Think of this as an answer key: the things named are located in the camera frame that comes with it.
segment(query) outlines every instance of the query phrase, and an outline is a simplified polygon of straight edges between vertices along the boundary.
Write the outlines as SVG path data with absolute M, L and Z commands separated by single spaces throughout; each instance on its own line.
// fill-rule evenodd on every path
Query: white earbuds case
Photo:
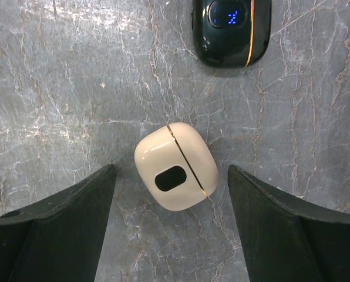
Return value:
M 186 123 L 172 123 L 145 137 L 134 162 L 146 187 L 167 210 L 203 201 L 217 188 L 216 163 L 200 134 Z

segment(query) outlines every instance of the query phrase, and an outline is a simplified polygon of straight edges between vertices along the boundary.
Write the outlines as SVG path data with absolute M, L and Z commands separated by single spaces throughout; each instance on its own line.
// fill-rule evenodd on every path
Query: blue digital display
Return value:
M 247 19 L 243 1 L 214 1 L 209 8 L 209 21 L 216 28 L 241 26 Z
M 238 17 L 238 11 L 236 10 L 233 14 L 228 14 L 228 17 L 231 18 L 228 22 L 229 25 L 236 25 L 236 18 Z

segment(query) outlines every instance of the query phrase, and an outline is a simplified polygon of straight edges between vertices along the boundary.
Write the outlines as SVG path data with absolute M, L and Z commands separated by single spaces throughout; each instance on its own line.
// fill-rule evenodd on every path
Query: oval cutout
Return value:
M 165 172 L 158 174 L 156 176 L 155 182 L 159 190 L 168 192 L 175 187 L 183 184 L 186 180 L 186 171 L 180 166 L 173 166 Z

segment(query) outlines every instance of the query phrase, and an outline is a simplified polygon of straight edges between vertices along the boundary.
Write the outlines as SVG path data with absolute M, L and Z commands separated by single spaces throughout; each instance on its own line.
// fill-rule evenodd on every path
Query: black earbuds case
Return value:
M 194 46 L 208 66 L 253 65 L 268 48 L 270 29 L 271 0 L 193 0 Z

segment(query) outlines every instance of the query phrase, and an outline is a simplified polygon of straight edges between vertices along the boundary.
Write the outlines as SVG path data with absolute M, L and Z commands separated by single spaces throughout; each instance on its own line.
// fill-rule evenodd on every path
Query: gray marble countertop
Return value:
M 237 70 L 197 60 L 190 12 L 191 0 L 0 0 L 0 215 L 114 163 L 97 282 L 248 281 L 232 163 L 350 213 L 350 0 L 273 0 L 267 53 Z M 210 200 L 177 213 L 133 162 L 175 121 L 220 171 Z

